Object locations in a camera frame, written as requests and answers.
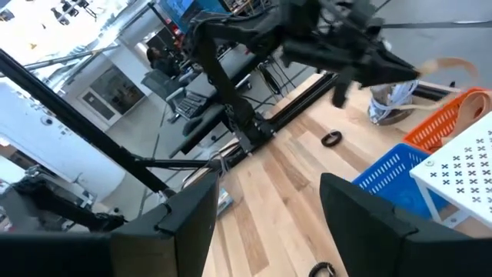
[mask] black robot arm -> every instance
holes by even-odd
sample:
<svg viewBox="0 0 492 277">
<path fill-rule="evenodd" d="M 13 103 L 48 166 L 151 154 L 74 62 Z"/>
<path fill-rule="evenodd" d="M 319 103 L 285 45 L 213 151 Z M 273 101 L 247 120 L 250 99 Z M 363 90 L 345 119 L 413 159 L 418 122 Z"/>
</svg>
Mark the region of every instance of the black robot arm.
<svg viewBox="0 0 492 277">
<path fill-rule="evenodd" d="M 342 15 L 335 8 L 337 5 L 344 7 L 347 15 Z M 334 20 L 328 21 L 323 10 L 330 12 Z M 352 81 L 366 87 L 410 81 L 419 76 L 412 65 L 391 54 L 381 43 L 384 21 L 373 18 L 374 13 L 375 7 L 368 0 L 281 0 L 279 6 L 250 17 L 201 12 L 191 22 L 184 48 L 189 57 L 204 66 L 211 83 L 228 102 L 234 86 L 224 84 L 228 82 L 227 76 L 214 58 L 213 38 L 239 42 L 265 58 L 282 46 L 285 65 L 299 62 L 339 74 L 333 104 L 340 108 Z M 326 24 L 321 25 L 320 18 Z M 322 27 L 327 26 L 327 31 L 322 32 Z"/>
</svg>

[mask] black rubber band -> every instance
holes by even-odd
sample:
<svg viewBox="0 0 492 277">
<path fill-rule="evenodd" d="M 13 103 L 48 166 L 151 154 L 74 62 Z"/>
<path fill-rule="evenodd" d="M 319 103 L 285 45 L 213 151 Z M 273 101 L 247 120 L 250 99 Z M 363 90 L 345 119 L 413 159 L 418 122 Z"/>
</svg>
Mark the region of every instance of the black rubber band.
<svg viewBox="0 0 492 277">
<path fill-rule="evenodd" d="M 309 272 L 309 277 L 316 277 L 316 275 L 323 269 L 328 271 L 328 275 L 330 277 L 335 277 L 336 272 L 331 263 L 329 262 L 320 262 L 313 267 L 313 269 Z"/>
<path fill-rule="evenodd" d="M 326 136 L 321 139 L 321 144 L 324 147 L 333 147 L 341 142 L 342 134 L 339 131 L 329 132 Z"/>
</svg>

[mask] orange plastic basket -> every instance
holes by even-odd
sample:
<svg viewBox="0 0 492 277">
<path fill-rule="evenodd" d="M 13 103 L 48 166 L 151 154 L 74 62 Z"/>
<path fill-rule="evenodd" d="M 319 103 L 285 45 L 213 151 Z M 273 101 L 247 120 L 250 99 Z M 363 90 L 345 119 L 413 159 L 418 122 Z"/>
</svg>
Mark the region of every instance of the orange plastic basket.
<svg viewBox="0 0 492 277">
<path fill-rule="evenodd" d="M 481 92 L 486 88 L 470 88 L 467 92 L 460 94 L 422 121 L 403 137 L 403 142 L 432 154 L 442 146 L 442 138 L 448 136 L 456 124 L 458 109 L 463 100 L 472 92 Z"/>
</svg>

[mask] white pegboard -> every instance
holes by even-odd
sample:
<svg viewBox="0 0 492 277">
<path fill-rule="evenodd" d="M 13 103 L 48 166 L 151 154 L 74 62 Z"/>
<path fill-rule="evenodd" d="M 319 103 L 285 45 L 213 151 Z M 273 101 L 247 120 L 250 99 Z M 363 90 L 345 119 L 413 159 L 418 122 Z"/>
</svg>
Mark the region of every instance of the white pegboard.
<svg viewBox="0 0 492 277">
<path fill-rule="evenodd" d="M 492 227 L 492 113 L 413 168 L 410 175 L 421 190 L 431 189 Z"/>
</svg>

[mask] blue plastic basket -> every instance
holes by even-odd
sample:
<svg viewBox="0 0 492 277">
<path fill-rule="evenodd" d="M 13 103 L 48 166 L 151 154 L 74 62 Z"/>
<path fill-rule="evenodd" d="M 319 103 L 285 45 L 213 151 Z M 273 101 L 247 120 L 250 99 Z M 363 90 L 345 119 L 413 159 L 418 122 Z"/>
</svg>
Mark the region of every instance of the blue plastic basket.
<svg viewBox="0 0 492 277">
<path fill-rule="evenodd" d="M 410 170 L 425 160 L 429 154 L 404 143 L 394 146 L 386 155 L 366 169 L 352 183 L 359 185 L 364 191 L 378 195 L 396 206 L 413 212 L 425 219 L 431 217 L 429 208 L 410 177 Z M 439 195 L 430 192 L 437 210 L 449 203 Z"/>
</svg>

